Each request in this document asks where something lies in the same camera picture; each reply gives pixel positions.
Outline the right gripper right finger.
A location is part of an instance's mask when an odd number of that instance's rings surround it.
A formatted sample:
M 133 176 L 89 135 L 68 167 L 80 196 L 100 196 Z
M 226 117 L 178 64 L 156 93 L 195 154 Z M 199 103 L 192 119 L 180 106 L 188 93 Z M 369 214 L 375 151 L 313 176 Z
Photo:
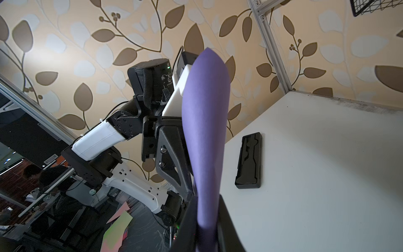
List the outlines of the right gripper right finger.
M 219 197 L 219 209 L 217 220 L 217 240 L 219 252 L 245 252 L 223 197 Z

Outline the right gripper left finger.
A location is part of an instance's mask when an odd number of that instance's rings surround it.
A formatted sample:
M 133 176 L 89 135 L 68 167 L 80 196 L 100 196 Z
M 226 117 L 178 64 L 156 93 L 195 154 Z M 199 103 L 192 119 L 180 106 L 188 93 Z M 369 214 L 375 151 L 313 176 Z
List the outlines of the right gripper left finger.
M 197 242 L 197 196 L 193 196 L 179 225 L 178 235 L 170 252 L 195 252 Z

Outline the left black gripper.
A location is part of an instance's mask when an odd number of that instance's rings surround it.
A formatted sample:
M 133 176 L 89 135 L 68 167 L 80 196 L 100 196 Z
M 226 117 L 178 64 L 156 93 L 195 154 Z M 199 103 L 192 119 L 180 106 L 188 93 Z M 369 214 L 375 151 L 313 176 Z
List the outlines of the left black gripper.
M 181 117 L 145 116 L 141 159 L 145 162 L 156 156 L 157 173 L 189 202 L 193 197 L 192 167 L 181 125 Z

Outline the purple square paper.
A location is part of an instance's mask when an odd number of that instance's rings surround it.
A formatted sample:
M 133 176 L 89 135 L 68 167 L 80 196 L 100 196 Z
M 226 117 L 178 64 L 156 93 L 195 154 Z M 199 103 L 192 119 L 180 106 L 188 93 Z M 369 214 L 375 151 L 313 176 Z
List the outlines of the purple square paper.
M 198 252 L 216 252 L 217 218 L 229 102 L 222 59 L 205 49 L 191 67 L 183 91 L 182 122 L 197 189 Z

